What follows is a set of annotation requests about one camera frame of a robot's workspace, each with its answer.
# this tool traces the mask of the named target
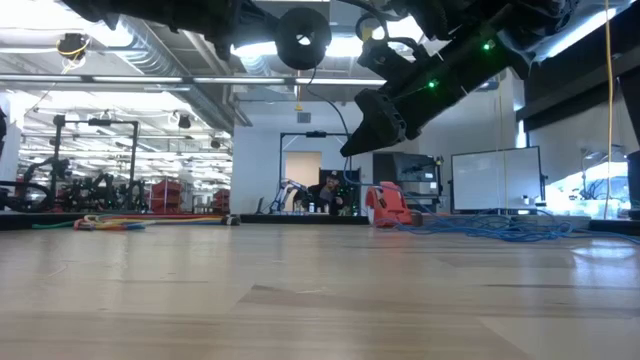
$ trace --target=green led light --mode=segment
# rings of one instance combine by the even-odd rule
[[[495,46],[496,46],[496,43],[493,42],[493,40],[489,40],[486,43],[484,43],[484,45],[482,45],[482,50],[489,51],[493,49]]]

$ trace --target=whiteboard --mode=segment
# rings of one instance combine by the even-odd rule
[[[535,209],[541,195],[537,146],[453,155],[451,167],[454,210]]]

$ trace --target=yellow cable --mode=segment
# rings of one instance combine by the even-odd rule
[[[605,32],[607,44],[607,75],[609,77],[609,134],[608,134],[608,156],[607,156],[607,198],[604,203],[604,219],[607,219],[609,211],[609,196],[611,195],[611,148],[613,143],[613,65],[611,63],[611,24],[609,21],[609,0],[604,2],[606,16]]]
[[[502,150],[502,166],[504,167],[504,207],[509,213],[509,198],[507,191],[507,152],[504,148],[504,134],[503,134],[503,122],[504,117],[502,115],[502,81],[500,80],[500,74],[498,74],[498,106],[500,107],[500,148]]]

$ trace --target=person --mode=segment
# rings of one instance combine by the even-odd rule
[[[307,211],[309,203],[313,202],[316,209],[329,207],[329,215],[338,215],[345,205],[345,199],[337,196],[340,187],[340,179],[337,171],[333,171],[327,176],[324,183],[312,185],[307,188],[307,193],[298,191],[293,197],[294,204],[299,204]]]

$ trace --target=black pulley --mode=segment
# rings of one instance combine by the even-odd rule
[[[331,29],[319,12],[294,8],[280,18],[275,40],[282,62],[296,70],[309,70],[324,59]]]

